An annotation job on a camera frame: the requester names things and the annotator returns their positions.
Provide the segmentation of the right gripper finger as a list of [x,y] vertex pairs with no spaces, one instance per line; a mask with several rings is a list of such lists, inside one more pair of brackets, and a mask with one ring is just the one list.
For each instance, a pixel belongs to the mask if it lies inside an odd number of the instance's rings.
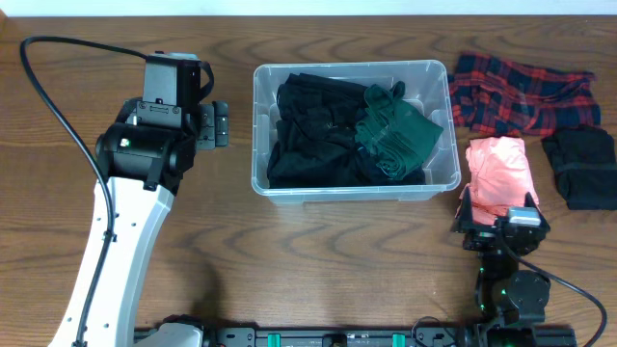
[[463,191],[463,197],[459,210],[455,217],[456,227],[469,227],[473,224],[472,216],[472,201],[470,196],[469,187],[466,187]]
[[536,204],[532,194],[527,192],[524,196],[524,205],[523,207],[528,210],[533,216],[540,217],[542,213],[540,212],[538,205]]

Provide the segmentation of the pink garment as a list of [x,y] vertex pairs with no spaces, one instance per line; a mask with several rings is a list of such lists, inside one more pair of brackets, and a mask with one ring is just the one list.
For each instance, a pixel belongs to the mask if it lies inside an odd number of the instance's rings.
[[523,207],[527,193],[539,204],[523,139],[473,139],[466,158],[470,171],[466,188],[476,224],[491,226],[497,217],[506,216],[510,207]]

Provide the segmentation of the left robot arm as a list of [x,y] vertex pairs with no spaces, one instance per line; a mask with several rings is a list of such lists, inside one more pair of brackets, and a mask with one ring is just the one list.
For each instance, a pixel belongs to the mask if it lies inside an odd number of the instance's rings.
[[54,346],[133,346],[158,233],[200,150],[229,143],[228,105],[205,103],[209,63],[188,53],[146,58],[142,96],[125,100],[95,152],[102,181],[84,256]]

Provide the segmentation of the large black garment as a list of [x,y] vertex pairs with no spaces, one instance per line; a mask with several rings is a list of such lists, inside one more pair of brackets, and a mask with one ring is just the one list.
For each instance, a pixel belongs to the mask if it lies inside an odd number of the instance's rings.
[[365,186],[357,166],[356,122],[366,86],[290,74],[277,92],[281,119],[268,167],[272,189]]

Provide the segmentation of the clear plastic storage bin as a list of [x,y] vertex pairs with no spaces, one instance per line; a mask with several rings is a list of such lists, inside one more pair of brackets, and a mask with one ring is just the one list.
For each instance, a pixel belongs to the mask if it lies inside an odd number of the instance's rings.
[[[403,100],[443,129],[424,161],[423,185],[272,189],[267,178],[270,154],[279,139],[276,122],[281,119],[277,91],[291,74],[312,74],[389,89],[406,85]],[[430,200],[456,189],[461,182],[455,126],[447,70],[437,60],[360,63],[266,64],[255,69],[253,92],[253,149],[251,183],[254,191],[276,205],[344,200]]]

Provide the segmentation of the red plaid shirt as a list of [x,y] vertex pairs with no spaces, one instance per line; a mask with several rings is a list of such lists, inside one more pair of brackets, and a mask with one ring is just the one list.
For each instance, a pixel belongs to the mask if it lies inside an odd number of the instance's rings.
[[464,53],[448,88],[454,124],[490,136],[542,136],[561,128],[598,126],[595,75],[535,67]]

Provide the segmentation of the dark navy garment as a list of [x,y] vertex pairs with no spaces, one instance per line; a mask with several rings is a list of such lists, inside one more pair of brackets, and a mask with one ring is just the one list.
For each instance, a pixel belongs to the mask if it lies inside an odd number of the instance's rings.
[[387,176],[370,160],[356,161],[357,178],[361,185],[365,186],[399,186],[399,185],[424,185],[425,173],[422,168],[416,169],[402,179],[394,179]]

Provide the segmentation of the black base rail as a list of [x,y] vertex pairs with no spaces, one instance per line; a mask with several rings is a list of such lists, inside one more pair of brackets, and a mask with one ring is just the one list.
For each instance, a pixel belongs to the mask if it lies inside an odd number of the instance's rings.
[[412,346],[541,346],[576,347],[573,330],[566,328],[492,329],[480,334],[472,328],[418,326],[409,330],[328,331],[225,328],[205,332],[197,327],[168,323],[137,341],[138,346],[225,347],[412,347]]

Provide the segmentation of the green garment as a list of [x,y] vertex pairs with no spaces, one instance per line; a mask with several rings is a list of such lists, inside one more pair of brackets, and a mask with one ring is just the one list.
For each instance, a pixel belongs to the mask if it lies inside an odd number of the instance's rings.
[[363,115],[355,125],[355,142],[367,154],[369,168],[396,184],[417,177],[443,133],[441,126],[403,99],[405,92],[402,81],[388,90],[368,87]]

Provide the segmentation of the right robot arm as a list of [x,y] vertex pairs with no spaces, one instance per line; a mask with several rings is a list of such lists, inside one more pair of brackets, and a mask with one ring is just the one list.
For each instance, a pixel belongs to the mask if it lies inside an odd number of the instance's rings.
[[523,206],[510,207],[489,225],[473,219],[465,189],[452,231],[464,235],[463,249],[478,253],[474,300],[482,319],[455,335],[458,346],[536,346],[534,326],[545,321],[550,280],[522,270],[522,257],[535,251],[550,226],[529,193]]

